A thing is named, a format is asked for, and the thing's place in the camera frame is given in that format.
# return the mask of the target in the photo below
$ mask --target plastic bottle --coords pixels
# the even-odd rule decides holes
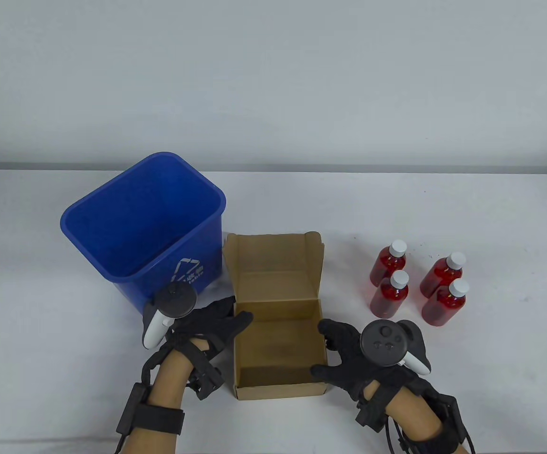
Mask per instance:
[[[451,253],[444,259],[439,259],[421,281],[421,293],[425,298],[431,298],[435,291],[450,285],[454,279],[462,276],[462,267],[467,263],[464,253]]]
[[[408,273],[394,271],[381,281],[371,301],[371,311],[379,318],[391,318],[408,296]]]
[[[383,248],[372,267],[371,282],[375,287],[381,284],[385,277],[391,277],[396,270],[403,270],[406,266],[406,243],[395,240],[389,247]]]
[[[469,284],[464,279],[455,279],[449,286],[440,287],[423,306],[423,320],[433,326],[448,322],[464,305]]]

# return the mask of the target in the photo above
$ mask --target gray wall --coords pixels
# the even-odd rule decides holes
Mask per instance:
[[[547,1],[0,0],[0,166],[163,150],[547,169]]]

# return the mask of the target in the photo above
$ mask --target hand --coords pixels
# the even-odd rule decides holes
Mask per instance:
[[[235,297],[224,298],[177,318],[166,340],[180,344],[192,338],[206,339],[209,349],[204,353],[209,360],[213,359],[252,322],[250,312],[243,311],[234,316],[234,303]]]
[[[324,335],[326,348],[339,352],[341,364],[312,366],[312,376],[345,389],[356,402],[363,399],[364,388],[373,380],[383,385],[402,387],[418,378],[415,372],[406,367],[379,367],[370,362],[360,348],[360,333],[350,324],[325,318],[319,322],[318,331]]]

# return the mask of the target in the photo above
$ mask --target forearm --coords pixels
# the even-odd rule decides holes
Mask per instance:
[[[372,381],[364,388],[364,397],[370,400],[379,387],[377,381]],[[385,412],[399,424],[408,438],[413,441],[426,441],[437,437],[442,432],[442,421],[429,408],[425,399],[415,396],[406,388],[402,388],[389,402]],[[464,447],[459,446],[455,454],[467,454]]]
[[[205,340],[194,339],[192,342],[200,350],[208,349],[208,342]],[[148,404],[180,409],[185,384],[193,369],[194,366],[183,354],[173,350],[159,368],[148,397]],[[136,428],[126,440],[122,452],[123,454],[174,454],[175,451],[176,435]]]

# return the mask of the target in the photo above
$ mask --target open cardboard box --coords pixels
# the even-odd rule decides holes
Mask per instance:
[[[319,281],[324,245],[317,232],[228,235],[223,256],[234,285],[236,313],[254,314],[234,344],[239,400],[315,396],[326,391],[309,368],[326,365]]]

